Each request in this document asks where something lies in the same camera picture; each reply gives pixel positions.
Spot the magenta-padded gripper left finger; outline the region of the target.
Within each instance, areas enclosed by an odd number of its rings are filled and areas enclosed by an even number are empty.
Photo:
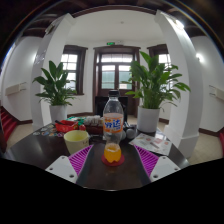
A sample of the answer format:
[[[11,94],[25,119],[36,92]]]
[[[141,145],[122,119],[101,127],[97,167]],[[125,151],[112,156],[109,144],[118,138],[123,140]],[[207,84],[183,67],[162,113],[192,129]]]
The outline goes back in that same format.
[[[46,171],[75,183],[85,165],[91,149],[92,145],[87,146],[70,156],[60,156],[46,168]]]

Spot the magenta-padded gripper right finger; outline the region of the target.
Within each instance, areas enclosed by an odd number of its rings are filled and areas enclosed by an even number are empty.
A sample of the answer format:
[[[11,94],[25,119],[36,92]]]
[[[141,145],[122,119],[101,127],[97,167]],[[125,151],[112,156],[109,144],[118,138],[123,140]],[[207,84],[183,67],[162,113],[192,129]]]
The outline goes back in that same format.
[[[156,156],[152,152],[137,145],[135,145],[135,149],[139,154],[140,161],[151,182],[155,182],[180,170],[167,156]]]

